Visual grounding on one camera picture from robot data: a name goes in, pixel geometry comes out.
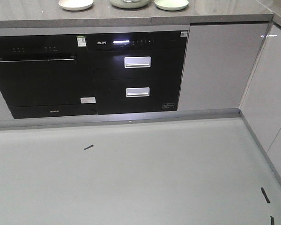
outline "silver handle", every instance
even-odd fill
[[[42,59],[42,60],[2,60],[2,58],[0,58],[0,63],[9,63],[9,62],[50,62],[50,61],[74,61],[74,62],[76,62],[74,56],[73,56],[73,58],[68,58],[68,59]]]
[[[126,68],[140,68],[140,67],[150,67],[150,63],[139,63],[139,64],[136,64],[136,63],[126,63],[125,64],[125,67]]]
[[[150,56],[124,57],[125,68],[148,68],[151,67]]]
[[[126,88],[126,97],[148,97],[150,96],[150,88]]]

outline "black dishwasher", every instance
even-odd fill
[[[97,114],[84,36],[0,37],[0,91],[15,119]]]
[[[187,31],[86,34],[98,114],[177,110]]]

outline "label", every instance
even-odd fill
[[[80,102],[81,102],[81,104],[96,103],[96,98],[95,97],[81,97]]]
[[[173,109],[175,107],[175,103],[163,103],[163,109]]]
[[[86,41],[84,35],[76,36],[76,38],[77,38],[78,47],[86,47]]]
[[[187,37],[187,35],[188,35],[188,31],[182,31],[180,33],[180,37]]]

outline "gray countertop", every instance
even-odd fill
[[[257,0],[274,13],[274,22],[281,26],[281,0]]]
[[[177,12],[158,9],[154,0],[139,9],[120,9],[109,0],[94,0],[91,8],[70,12],[58,1],[0,0],[0,28],[183,25],[269,21],[273,17],[271,10],[255,0],[189,0],[189,6]]]

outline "gray floor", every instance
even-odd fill
[[[271,216],[281,225],[281,188],[240,118],[0,131],[0,225],[270,225]]]

